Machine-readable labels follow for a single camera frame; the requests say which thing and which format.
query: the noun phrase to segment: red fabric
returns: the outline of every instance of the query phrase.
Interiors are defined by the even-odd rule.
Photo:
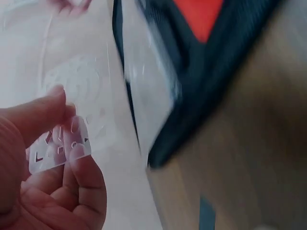
[[[194,35],[206,42],[223,4],[223,0],[174,0]]]

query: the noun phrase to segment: black bag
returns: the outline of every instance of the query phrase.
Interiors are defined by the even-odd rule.
[[[208,41],[202,43],[172,0],[146,0],[143,13],[156,23],[182,86],[181,100],[150,150],[152,168],[162,166],[212,113],[279,2],[224,0]],[[124,66],[121,10],[121,0],[114,0],[113,33]],[[127,90],[135,125],[129,83]]]

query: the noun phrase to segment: wooden surface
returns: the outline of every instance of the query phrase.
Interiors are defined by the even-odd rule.
[[[165,230],[307,229],[307,1],[286,1],[218,110],[163,169],[148,171]]]

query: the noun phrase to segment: skin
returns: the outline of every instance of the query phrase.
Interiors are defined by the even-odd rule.
[[[91,156],[30,175],[26,149],[75,115],[61,85],[46,97],[0,109],[0,229],[101,230],[106,187]]]
[[[75,5],[69,0],[47,0],[52,7],[55,7],[59,12],[67,11],[71,14],[82,14],[86,12],[91,4],[92,0],[82,0],[79,5]]]

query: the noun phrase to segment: clear plastic bag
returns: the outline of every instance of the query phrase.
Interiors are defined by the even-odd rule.
[[[63,84],[67,101],[76,105],[87,129],[91,150],[84,155],[103,154],[117,141],[107,43],[113,35],[106,4],[94,1],[90,13],[76,18],[58,15],[38,0],[0,3],[0,107],[25,103]],[[50,132],[30,148],[31,173],[69,160],[61,146],[52,154],[44,150],[54,143],[40,142],[48,136]]]
[[[149,151],[174,103],[181,85],[154,23],[147,23],[135,0],[122,1],[125,77],[130,83],[142,156]]]

